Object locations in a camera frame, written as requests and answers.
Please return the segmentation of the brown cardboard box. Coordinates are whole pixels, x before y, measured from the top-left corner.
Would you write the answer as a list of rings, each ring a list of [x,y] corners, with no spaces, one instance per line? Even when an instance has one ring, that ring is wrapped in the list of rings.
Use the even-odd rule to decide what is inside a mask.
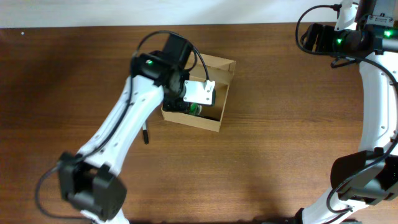
[[[206,63],[210,80],[215,82],[215,104],[213,106],[202,106],[198,116],[168,111],[162,111],[162,116],[166,121],[218,132],[223,120],[236,62],[206,54],[203,54],[202,57]]]

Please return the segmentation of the green tape roll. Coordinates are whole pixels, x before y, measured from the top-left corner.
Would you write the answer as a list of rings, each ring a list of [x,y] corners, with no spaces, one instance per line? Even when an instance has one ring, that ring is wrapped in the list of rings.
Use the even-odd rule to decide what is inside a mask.
[[[201,105],[197,103],[191,103],[190,104],[190,109],[189,109],[189,114],[193,116],[199,116],[201,113]]]

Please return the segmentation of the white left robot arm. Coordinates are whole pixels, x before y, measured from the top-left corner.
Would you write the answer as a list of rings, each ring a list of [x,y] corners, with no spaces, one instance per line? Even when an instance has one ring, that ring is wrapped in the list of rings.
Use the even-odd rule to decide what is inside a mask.
[[[127,189],[118,175],[149,115],[167,101],[187,97],[190,55],[202,57],[186,38],[171,31],[162,50],[132,55],[129,76],[114,108],[95,135],[73,155],[63,153],[58,172],[62,198],[93,223],[128,223],[122,211]]]

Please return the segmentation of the black permanent marker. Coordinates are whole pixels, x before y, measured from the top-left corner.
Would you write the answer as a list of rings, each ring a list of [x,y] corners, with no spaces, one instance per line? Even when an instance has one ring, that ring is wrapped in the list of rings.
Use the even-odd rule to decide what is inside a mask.
[[[147,131],[146,122],[144,122],[142,125],[142,135],[143,135],[144,144],[149,144],[149,134]]]

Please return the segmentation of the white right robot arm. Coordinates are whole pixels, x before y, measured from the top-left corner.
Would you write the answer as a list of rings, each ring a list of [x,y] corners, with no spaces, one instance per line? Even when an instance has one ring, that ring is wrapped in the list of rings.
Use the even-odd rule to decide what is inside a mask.
[[[397,197],[397,1],[342,1],[333,26],[314,23],[296,34],[300,50],[333,58],[333,68],[358,64],[363,130],[358,152],[332,165],[328,190],[301,208],[294,223],[342,223]]]

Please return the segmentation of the blue ballpoint pen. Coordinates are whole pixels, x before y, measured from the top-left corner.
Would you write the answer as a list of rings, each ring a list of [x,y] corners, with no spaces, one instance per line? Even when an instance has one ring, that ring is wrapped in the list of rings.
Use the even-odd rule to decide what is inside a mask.
[[[199,115],[196,115],[196,117],[203,118],[203,119],[209,119],[209,120],[212,120],[212,121],[217,121],[217,122],[219,122],[219,121],[220,121],[220,120],[219,120],[219,119],[217,119],[217,118],[213,118],[213,117],[211,117],[211,116],[203,116],[203,115],[201,115],[201,114],[199,114]]]

